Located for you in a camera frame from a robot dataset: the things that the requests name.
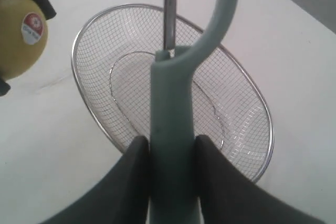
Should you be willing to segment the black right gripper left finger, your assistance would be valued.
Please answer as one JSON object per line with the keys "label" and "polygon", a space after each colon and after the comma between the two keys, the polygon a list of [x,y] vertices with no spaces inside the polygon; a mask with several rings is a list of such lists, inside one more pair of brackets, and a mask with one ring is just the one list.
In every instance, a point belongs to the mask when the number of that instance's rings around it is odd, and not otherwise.
{"label": "black right gripper left finger", "polygon": [[149,196],[149,143],[137,136],[101,181],[45,223],[146,223]]}

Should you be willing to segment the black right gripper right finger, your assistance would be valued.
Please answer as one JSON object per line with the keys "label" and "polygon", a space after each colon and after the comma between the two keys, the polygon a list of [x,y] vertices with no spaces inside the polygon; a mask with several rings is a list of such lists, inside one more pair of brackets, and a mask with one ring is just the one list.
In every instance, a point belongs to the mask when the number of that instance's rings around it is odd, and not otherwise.
{"label": "black right gripper right finger", "polygon": [[195,139],[197,191],[205,223],[322,223],[246,178],[211,139]]}

